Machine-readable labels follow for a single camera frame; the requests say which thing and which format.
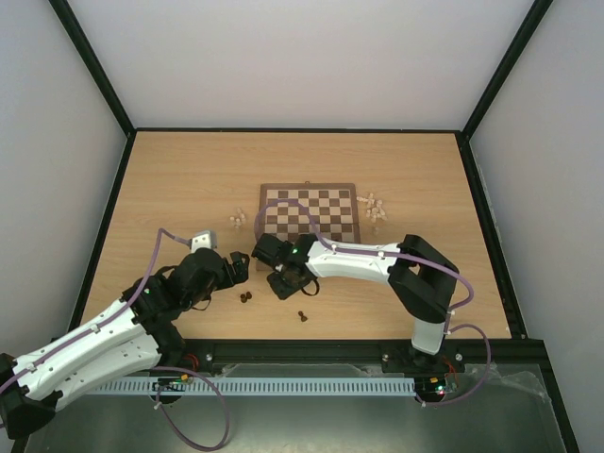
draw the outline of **wooden tabletop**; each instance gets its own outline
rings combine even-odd
[[[382,199],[388,221],[372,234],[361,216],[363,243],[398,243],[406,234],[426,239],[474,285],[475,300],[457,310],[451,326],[474,323],[491,338],[510,338],[472,196],[453,134],[325,134],[140,132],[130,157],[83,322],[143,275],[157,229],[191,238],[213,229],[218,252],[250,254],[252,222],[237,232],[229,217],[242,208],[253,219],[260,184],[353,182],[359,195]],[[156,268],[178,264],[187,249],[162,242]],[[266,272],[216,292],[206,311],[175,322],[184,338],[393,339],[410,338],[413,321],[386,285],[324,278],[316,297],[278,300]],[[241,303],[249,291],[253,299]],[[457,285],[454,301],[466,290]],[[308,321],[300,322],[302,310]],[[473,331],[457,338],[475,338]]]

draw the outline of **checkered squares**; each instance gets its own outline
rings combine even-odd
[[[359,215],[357,214],[354,184],[263,184],[260,205],[279,198],[297,200],[307,207],[321,233],[334,241],[359,243]],[[279,203],[268,208],[261,221],[263,230],[281,240],[295,242],[299,234],[310,233],[309,218],[298,206]]]

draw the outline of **white wall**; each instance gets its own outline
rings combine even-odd
[[[0,352],[67,328],[125,140],[48,2],[0,2]]]
[[[135,126],[463,127],[532,0],[71,0]]]
[[[604,3],[554,2],[472,140],[528,333],[604,444]]]

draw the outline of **white cable tray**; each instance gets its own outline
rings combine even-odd
[[[122,377],[89,394],[155,395],[157,377]],[[413,379],[407,377],[211,377],[226,396],[415,396]],[[214,395],[202,380],[176,384],[162,394]]]

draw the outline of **robotic arm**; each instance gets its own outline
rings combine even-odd
[[[430,355],[438,353],[444,337],[445,320],[457,280],[441,271],[397,258],[407,254],[429,260],[458,273],[457,267],[419,236],[407,235],[402,243],[363,245],[319,241],[302,234],[295,243],[262,234],[252,257],[270,266],[267,278],[279,299],[302,290],[318,277],[352,277],[390,285],[407,311],[415,318],[413,347]]]
[[[232,262],[220,257],[213,250],[214,233],[204,231],[191,244],[192,253],[178,266],[159,269],[126,310],[140,280],[105,311],[55,342],[16,359],[0,355],[0,385],[5,389],[3,384],[13,380],[0,392],[0,415],[10,439],[40,429],[56,411],[104,382],[158,364],[178,364],[184,340],[172,322],[198,302],[210,300],[214,291],[248,278],[249,257],[240,252],[230,254]],[[109,324],[102,324],[120,310]],[[93,333],[82,336],[88,330]]]
[[[126,301],[141,280],[94,319],[53,343],[16,359],[0,355],[0,416],[10,439],[42,428],[56,411],[104,382],[179,363],[185,344],[172,322],[198,302],[210,300],[214,291],[248,278],[249,257],[240,252],[230,254],[232,262],[220,257],[212,232],[195,236],[191,245],[192,253],[178,266],[159,269],[130,306]],[[433,265],[453,273],[458,269],[418,236],[408,235],[403,243],[363,245],[319,240],[314,234],[289,243],[263,234],[252,257],[273,269],[267,280],[279,299],[304,291],[313,281],[318,289],[318,277],[387,284],[415,318],[412,346],[430,355],[441,348],[457,280]],[[422,265],[422,260],[432,266]],[[411,269],[416,261],[417,273]]]

